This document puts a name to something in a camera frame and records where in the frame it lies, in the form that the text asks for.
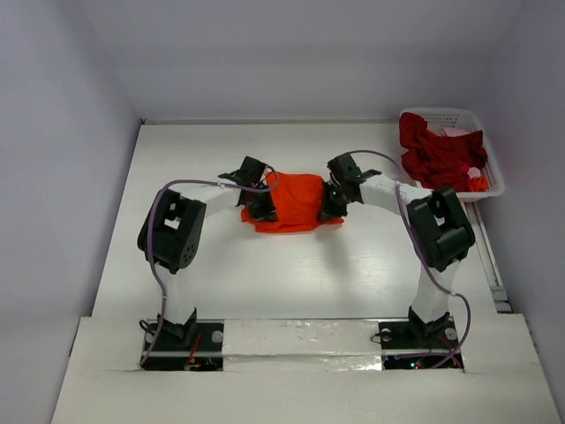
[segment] screw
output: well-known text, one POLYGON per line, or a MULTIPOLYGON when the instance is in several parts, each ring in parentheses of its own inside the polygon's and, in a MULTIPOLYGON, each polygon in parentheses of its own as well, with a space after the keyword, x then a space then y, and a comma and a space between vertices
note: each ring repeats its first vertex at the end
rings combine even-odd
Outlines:
POLYGON ((447 337, 448 340, 457 340, 456 329, 445 329, 445 337, 447 337))
POLYGON ((389 342, 390 340, 392 340, 392 334, 390 334, 390 329, 382 329, 380 331, 380 340, 382 340, 383 342, 389 342))
POLYGON ((212 333, 212 341, 214 343, 221 343, 223 340, 223 333, 220 330, 216 330, 212 333))

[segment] pink cloth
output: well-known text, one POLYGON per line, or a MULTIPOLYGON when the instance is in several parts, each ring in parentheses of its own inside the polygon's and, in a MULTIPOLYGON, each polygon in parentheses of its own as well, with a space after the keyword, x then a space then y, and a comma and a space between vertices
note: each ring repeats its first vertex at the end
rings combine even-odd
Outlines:
POLYGON ((468 132, 462 130, 461 128, 451 128, 448 126, 443 126, 440 131, 441 137, 460 137, 467 134, 468 132))
POLYGON ((467 175, 470 179, 480 178, 480 170, 478 168, 475 168, 474 166, 470 167, 467 171, 467 175))

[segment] white plastic basket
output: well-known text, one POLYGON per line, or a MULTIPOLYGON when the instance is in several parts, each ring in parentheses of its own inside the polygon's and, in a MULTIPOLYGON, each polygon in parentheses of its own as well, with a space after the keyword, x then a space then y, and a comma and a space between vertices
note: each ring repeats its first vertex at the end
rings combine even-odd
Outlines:
MULTIPOLYGON (((461 201, 472 202, 485 197, 500 196, 504 193, 504 180, 501 171, 485 134, 485 129, 474 113, 469 110, 451 108, 411 108, 403 110, 401 115, 404 112, 420 115, 427 121, 427 127, 436 134, 440 133, 443 126, 461 128, 469 133, 481 130, 483 132, 483 146, 488 154, 488 160, 481 173, 488 181, 488 188, 485 192, 458 192, 457 197, 461 201)), ((416 185, 422 186, 419 181, 416 181, 416 185)))

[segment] white platform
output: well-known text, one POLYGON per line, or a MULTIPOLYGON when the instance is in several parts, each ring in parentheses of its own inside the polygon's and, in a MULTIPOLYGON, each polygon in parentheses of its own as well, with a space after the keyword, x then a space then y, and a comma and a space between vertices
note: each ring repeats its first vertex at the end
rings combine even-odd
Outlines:
MULTIPOLYGON (((397 126, 383 124, 142 126, 93 317, 81 324, 55 422, 160 422, 164 416, 167 422, 559 422, 524 321, 496 314, 476 247, 454 283, 473 312, 463 348, 467 374, 308 373, 296 362, 280 367, 276 361, 234 362, 205 375, 137 370, 137 320, 154 318, 160 298, 136 240, 164 183, 215 179, 245 155, 281 171, 325 177, 326 162, 346 150, 399 157, 397 140, 397 126)), ((362 169, 395 174, 380 158, 356 160, 362 169)), ((177 190, 190 197, 190 187, 177 190)), ((384 318, 406 315, 419 264, 400 218, 353 205, 344 225, 301 235, 260 235, 240 223, 238 211, 222 212, 206 220, 199 253, 181 272, 201 319, 384 318)), ((463 306, 453 300, 450 308, 462 329, 463 306)), ((256 323, 262 326, 256 333, 272 334, 265 322, 256 323)), ((240 347, 261 354, 265 344, 251 347, 252 333, 246 334, 240 347)), ((378 345, 366 340, 363 354, 378 356, 378 345)), ((332 343, 345 352, 351 341, 332 343)), ((313 357, 324 353, 299 343, 303 348, 313 357)))

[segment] red garment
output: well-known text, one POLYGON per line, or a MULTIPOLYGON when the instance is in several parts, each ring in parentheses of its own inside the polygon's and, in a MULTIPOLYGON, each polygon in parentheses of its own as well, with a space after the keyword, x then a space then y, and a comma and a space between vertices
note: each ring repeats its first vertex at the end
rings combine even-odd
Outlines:
MULTIPOLYGON (((241 221, 255 225, 257 232, 312 231, 320 225, 342 223, 343 219, 318 222, 324 188, 324 180, 312 174, 283 174, 278 172, 279 184, 271 192, 278 221, 264 223, 253 221, 249 210, 241 211, 241 221)), ((267 183, 275 182, 275 174, 267 175, 267 183)))
POLYGON ((453 187, 457 192, 471 191, 471 179, 463 170, 486 164, 483 132, 459 137, 440 137, 427 130, 427 122, 413 113, 400 116, 400 145, 403 167, 413 179, 428 188, 453 187))

